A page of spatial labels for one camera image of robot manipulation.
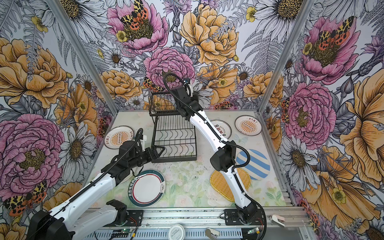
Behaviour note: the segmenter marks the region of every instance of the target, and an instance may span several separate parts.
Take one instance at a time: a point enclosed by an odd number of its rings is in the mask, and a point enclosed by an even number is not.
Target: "floral tablecloth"
[[[227,122],[232,128],[229,140],[236,141],[247,149],[257,149],[268,157],[268,153],[261,134],[248,137],[237,131],[234,127],[235,119],[241,115],[254,116],[253,112],[244,111],[207,111],[210,119],[220,119]],[[127,125],[135,132],[142,127],[147,135],[145,147],[151,144],[153,121],[147,112],[120,112],[113,126]],[[145,169],[159,171],[165,178],[166,190],[162,198],[151,207],[229,207],[234,203],[229,202],[210,185],[209,178],[215,171],[210,164],[213,150],[204,137],[196,131],[197,135],[197,160],[188,162],[148,163]],[[93,179],[102,167],[118,153],[118,150],[103,147],[91,172],[89,180]],[[113,190],[100,198],[92,207],[102,207],[111,199],[125,203],[129,208],[136,207],[128,199],[128,186],[133,177],[120,183]],[[272,170],[263,180],[251,180],[248,189],[249,195],[263,206],[285,206],[275,172]]]

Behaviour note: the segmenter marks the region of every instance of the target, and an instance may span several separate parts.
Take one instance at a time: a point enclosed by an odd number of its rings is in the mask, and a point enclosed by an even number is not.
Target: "woven placemat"
[[[245,189],[248,190],[249,186],[251,185],[251,177],[242,168],[238,168],[237,172],[240,175],[240,179],[243,181]],[[216,192],[223,195],[223,197],[225,197],[225,199],[227,199],[228,201],[235,202],[235,198],[233,197],[232,191],[229,188],[229,185],[225,180],[224,176],[220,172],[214,171],[209,181],[211,182],[211,186]]]

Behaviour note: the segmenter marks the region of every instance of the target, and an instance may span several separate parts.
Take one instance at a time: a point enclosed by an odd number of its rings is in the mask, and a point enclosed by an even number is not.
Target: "black wire dish rack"
[[[196,131],[177,111],[169,92],[151,93],[149,115],[154,122],[152,146],[164,146],[161,156],[152,162],[195,161]]]

